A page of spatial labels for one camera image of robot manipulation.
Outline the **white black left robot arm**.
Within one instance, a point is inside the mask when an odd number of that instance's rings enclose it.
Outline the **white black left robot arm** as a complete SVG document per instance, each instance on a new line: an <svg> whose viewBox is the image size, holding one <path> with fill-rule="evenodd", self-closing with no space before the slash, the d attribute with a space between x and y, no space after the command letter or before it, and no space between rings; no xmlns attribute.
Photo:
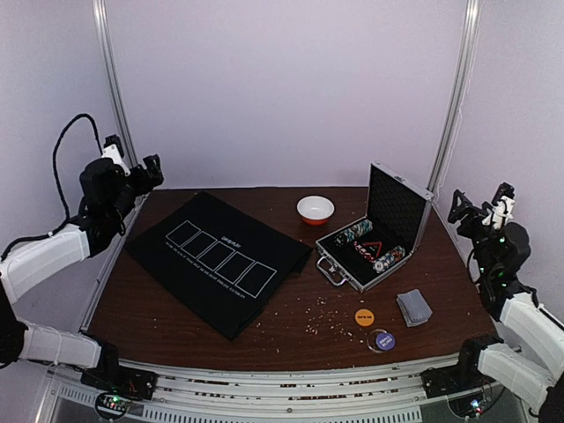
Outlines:
<svg viewBox="0 0 564 423"><path fill-rule="evenodd" d="M60 230L29 237L23 246L1 255L1 363L35 360L91 368L106 390L118 391L127 374L104 357L102 342L19 319L12 308L32 288L124 236L138 198L163 183L164 175L158 155L127 168L119 156L105 153L85 167L79 180L83 198L76 216Z"/></svg>

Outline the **purple small blind button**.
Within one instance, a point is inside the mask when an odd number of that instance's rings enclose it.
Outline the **purple small blind button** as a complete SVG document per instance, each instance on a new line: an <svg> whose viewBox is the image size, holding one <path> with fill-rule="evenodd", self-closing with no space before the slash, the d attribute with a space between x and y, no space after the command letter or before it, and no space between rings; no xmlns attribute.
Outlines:
<svg viewBox="0 0 564 423"><path fill-rule="evenodd" d="M388 352L393 350L395 346L396 346L396 339L391 333L385 331L380 331L376 333L374 347L377 352L379 353Z"/></svg>

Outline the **orange big blind button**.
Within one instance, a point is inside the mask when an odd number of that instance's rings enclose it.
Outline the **orange big blind button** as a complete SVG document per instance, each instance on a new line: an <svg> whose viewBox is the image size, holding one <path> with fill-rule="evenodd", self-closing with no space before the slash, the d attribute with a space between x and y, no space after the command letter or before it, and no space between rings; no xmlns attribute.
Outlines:
<svg viewBox="0 0 564 423"><path fill-rule="evenodd" d="M371 310L361 308L355 312L354 320L361 327L369 327L374 324L375 315Z"/></svg>

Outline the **poker chip row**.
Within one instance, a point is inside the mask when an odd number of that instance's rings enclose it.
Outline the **poker chip row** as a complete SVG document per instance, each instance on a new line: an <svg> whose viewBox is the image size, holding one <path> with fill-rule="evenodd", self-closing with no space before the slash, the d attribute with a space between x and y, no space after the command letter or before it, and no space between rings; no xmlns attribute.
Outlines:
<svg viewBox="0 0 564 423"><path fill-rule="evenodd" d="M402 246L396 246L389 252L375 260L373 269L377 273L384 273L396 263L399 263L405 256L405 250Z"/></svg>
<svg viewBox="0 0 564 423"><path fill-rule="evenodd" d="M343 229L335 236L335 244L337 246L346 245L355 241L361 236L370 233L373 230L373 223L369 219L362 221Z"/></svg>

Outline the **clear grey dealer button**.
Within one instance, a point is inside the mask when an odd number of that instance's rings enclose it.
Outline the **clear grey dealer button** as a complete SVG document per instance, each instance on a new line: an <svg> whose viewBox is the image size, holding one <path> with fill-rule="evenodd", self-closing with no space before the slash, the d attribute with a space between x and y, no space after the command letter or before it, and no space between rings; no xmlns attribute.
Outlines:
<svg viewBox="0 0 564 423"><path fill-rule="evenodd" d="M384 353L384 350L382 350L377 344L377 337L380 334L384 334L384 333L386 333L386 330L373 329L366 335L366 345L367 345L367 348L372 353L376 353L376 354Z"/></svg>

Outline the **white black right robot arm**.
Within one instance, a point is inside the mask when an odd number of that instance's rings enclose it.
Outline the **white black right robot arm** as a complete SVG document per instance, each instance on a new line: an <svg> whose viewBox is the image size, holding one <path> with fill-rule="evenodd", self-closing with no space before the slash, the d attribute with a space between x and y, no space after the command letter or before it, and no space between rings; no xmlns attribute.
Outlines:
<svg viewBox="0 0 564 423"><path fill-rule="evenodd" d="M563 323L539 301L535 288L517 273L531 255L526 229L514 222L515 189L504 182L493 200L476 206L455 190L448 221L458 235L471 240L469 257L476 261L474 280L490 317L513 331L540 358L535 363L494 336L464 342L452 382L471 388L482 377L499 382L530 408L540 422L563 420Z"/></svg>

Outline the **grey playing card deck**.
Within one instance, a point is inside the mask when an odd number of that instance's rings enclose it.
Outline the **grey playing card deck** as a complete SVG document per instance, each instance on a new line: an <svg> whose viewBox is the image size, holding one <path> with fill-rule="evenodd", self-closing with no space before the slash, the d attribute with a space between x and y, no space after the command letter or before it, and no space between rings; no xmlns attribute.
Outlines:
<svg viewBox="0 0 564 423"><path fill-rule="evenodd" d="M397 305L407 327L420 326L426 323L433 314L432 309L419 289L398 294Z"/></svg>

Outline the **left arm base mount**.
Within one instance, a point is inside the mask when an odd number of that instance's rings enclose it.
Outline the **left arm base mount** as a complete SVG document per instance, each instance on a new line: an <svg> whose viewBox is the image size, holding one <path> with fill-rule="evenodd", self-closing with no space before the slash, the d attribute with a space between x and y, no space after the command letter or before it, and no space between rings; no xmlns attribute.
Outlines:
<svg viewBox="0 0 564 423"><path fill-rule="evenodd" d="M151 371L119 366L116 371L82 370L80 381L98 390L133 400L151 400L158 375Z"/></svg>

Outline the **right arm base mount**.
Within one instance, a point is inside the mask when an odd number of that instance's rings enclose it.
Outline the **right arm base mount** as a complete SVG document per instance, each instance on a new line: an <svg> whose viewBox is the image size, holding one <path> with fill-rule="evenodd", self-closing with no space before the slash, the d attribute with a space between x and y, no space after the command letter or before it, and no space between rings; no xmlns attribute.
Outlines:
<svg viewBox="0 0 564 423"><path fill-rule="evenodd" d="M462 370L458 365L428 368L420 378L427 398L449 396L494 382L489 376L475 370Z"/></svg>

